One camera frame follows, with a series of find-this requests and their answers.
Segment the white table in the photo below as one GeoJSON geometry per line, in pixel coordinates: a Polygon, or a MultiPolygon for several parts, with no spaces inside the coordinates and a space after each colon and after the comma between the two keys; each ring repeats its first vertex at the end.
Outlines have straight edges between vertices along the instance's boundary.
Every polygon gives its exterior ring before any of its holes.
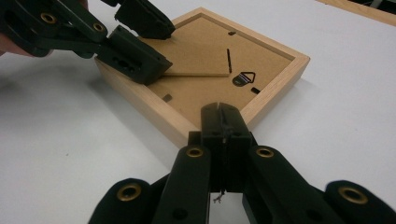
{"type": "MultiPolygon", "coordinates": [[[[313,186],[347,179],[396,208],[396,29],[313,0],[153,0],[170,19],[205,7],[311,57],[253,131],[313,186]]],[[[90,9],[109,30],[115,10],[90,9]]],[[[154,182],[177,148],[101,78],[55,51],[0,57],[0,223],[86,223],[116,182],[154,182]]],[[[212,223],[248,223],[241,196],[212,223]]]]}

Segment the white surface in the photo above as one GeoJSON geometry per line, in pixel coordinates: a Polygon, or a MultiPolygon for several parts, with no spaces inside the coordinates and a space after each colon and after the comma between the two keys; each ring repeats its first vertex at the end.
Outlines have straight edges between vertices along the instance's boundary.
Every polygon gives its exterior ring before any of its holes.
{"type": "MultiPolygon", "coordinates": [[[[347,179],[396,208],[396,29],[313,0],[152,1],[170,19],[206,7],[311,57],[252,130],[313,186],[347,179]]],[[[112,31],[115,9],[91,1],[112,31]]],[[[0,223],[86,223],[116,182],[167,174],[177,148],[113,91],[93,60],[0,57],[0,223]]],[[[248,223],[241,197],[211,223],[248,223]]]]}

